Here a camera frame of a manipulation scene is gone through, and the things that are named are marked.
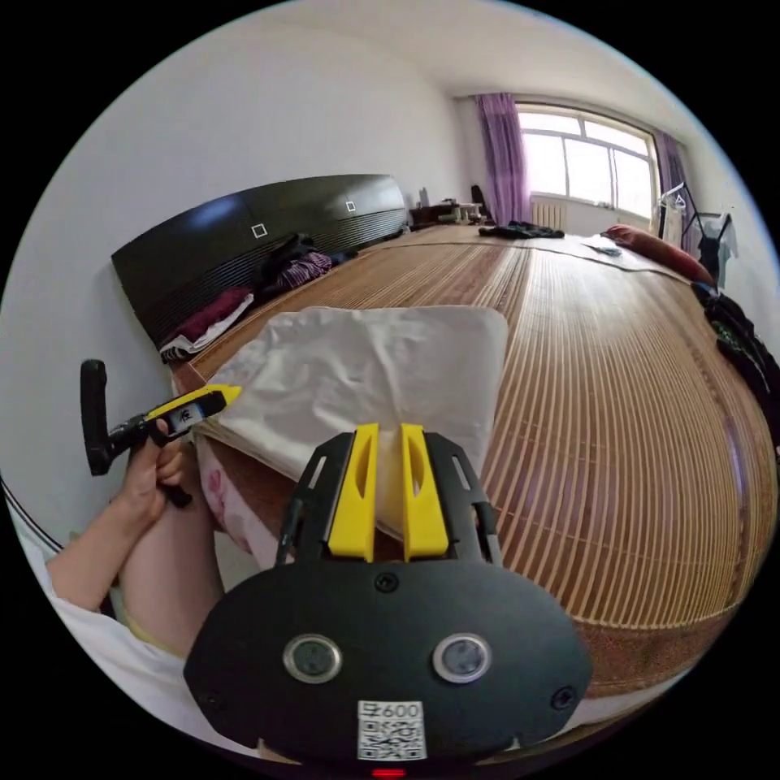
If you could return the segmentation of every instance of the pillow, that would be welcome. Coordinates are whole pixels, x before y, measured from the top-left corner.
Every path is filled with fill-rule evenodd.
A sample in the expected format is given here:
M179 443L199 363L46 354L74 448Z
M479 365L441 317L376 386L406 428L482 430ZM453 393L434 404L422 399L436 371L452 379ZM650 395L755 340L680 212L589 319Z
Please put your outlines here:
M688 252L667 244L666 241L646 230L640 230L638 227L630 225L613 225L601 235L611 238L616 244L625 246L626 249L641 254L648 260L657 262L664 268L676 271L692 282L704 282L710 287L716 286L713 277L698 260Z

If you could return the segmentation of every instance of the radiator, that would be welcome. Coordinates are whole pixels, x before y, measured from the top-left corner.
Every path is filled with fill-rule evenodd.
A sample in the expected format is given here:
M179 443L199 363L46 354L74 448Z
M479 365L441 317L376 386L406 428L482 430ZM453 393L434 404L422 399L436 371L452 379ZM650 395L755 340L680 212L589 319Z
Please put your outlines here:
M531 221L543 228L565 231L566 204L558 201L531 201Z

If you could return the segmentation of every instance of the human hand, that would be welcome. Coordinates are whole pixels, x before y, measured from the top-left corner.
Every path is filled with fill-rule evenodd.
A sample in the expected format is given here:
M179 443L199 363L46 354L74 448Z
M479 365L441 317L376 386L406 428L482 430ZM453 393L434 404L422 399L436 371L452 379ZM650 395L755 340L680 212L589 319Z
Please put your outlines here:
M163 420L157 428L168 433ZM114 502L134 529L145 531L162 516L167 498L160 485L181 483L184 458L180 440L159 448L149 436L144 445L131 454L128 470Z

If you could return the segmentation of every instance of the label sticker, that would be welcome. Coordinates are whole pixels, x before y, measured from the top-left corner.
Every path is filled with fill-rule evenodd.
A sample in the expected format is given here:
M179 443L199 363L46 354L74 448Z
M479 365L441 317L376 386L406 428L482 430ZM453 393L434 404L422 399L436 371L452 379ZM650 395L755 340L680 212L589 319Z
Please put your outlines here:
M171 428L171 433L183 433L196 423L201 423L206 419L201 407L197 403L187 404L181 409L174 409L166 415L166 419Z
M423 702L357 702L358 759L419 761L426 757Z

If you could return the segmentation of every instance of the bamboo mat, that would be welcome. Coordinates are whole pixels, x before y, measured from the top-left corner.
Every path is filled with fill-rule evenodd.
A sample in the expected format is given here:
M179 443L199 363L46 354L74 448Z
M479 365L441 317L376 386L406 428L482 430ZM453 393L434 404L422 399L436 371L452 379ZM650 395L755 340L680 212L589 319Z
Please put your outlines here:
M755 577L778 487L761 410L672 271L568 237L509 242L434 228L264 306L178 366L175 380L182 391L202 386L281 311L445 304L489 306L509 324L483 485L505 565L578 623L594 661L589 695L689 668ZM289 480L213 448L278 533ZM379 551L397 557L392 540Z

